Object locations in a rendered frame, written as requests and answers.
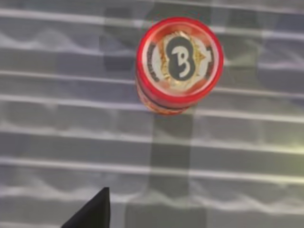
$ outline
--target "lid top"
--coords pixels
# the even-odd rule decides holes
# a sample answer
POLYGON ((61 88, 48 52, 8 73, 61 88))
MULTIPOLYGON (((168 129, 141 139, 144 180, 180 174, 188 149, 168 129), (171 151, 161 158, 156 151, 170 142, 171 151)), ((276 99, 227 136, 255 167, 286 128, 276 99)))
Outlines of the lid top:
POLYGON ((152 26, 137 52, 137 69, 144 85, 158 98, 194 102, 218 81, 223 68, 220 43, 197 20, 169 18, 152 26))

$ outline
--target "can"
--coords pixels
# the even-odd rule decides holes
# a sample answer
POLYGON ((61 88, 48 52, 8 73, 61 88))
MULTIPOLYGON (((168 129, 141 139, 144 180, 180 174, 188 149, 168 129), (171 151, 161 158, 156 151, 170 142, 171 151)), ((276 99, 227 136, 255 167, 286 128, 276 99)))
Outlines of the can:
POLYGON ((186 17, 162 20, 137 50, 138 96, 153 112, 180 114, 212 90, 223 62, 220 42, 206 25, 186 17))

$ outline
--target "black pointed object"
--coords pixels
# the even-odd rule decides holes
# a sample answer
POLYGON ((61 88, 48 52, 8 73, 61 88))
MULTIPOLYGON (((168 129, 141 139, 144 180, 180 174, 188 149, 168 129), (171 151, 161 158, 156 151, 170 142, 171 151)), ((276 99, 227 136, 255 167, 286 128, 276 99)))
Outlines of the black pointed object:
POLYGON ((104 188, 61 228, 109 228, 110 217, 110 190, 104 188))

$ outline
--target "ridged surface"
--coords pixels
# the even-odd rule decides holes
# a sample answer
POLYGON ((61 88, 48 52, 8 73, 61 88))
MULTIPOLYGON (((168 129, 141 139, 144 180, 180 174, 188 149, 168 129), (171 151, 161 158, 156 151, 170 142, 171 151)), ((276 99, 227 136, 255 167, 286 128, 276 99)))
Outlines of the ridged surface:
MULTIPOLYGON (((302 228, 303 13, 300 0, 1 0, 0 228, 59 227, 105 186, 111 227, 131 228, 151 175, 185 177, 206 228, 302 228), (174 150, 152 169, 154 115, 134 87, 144 30, 183 15, 226 56, 194 110, 189 174, 174 150)), ((173 132, 158 143, 189 143, 173 132)))

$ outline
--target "gold emblem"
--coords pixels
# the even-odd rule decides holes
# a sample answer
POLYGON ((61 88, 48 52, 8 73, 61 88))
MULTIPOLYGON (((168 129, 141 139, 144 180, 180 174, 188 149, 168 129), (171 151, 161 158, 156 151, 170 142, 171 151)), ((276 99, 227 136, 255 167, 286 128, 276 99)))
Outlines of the gold emblem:
POLYGON ((192 84, 192 82, 195 80, 196 77, 199 76, 200 63, 203 59, 206 58, 206 56, 204 56, 201 53, 201 51, 199 49, 200 47, 195 43, 193 38, 183 31, 176 31, 170 35, 165 36, 159 42, 158 46, 159 46, 160 57, 161 57, 161 72, 164 75, 165 80, 169 83, 171 88, 175 87, 175 88, 184 90, 185 88, 188 87, 189 84, 192 84), (193 75, 186 81, 178 81, 178 80, 174 79, 169 73, 169 67, 168 67, 169 58, 165 52, 166 41, 168 41, 174 37, 177 37, 177 36, 180 36, 180 37, 183 37, 183 38, 186 38, 187 40, 189 40, 189 42, 191 43, 191 45, 193 47, 193 60, 195 63, 195 71, 194 71, 193 75))

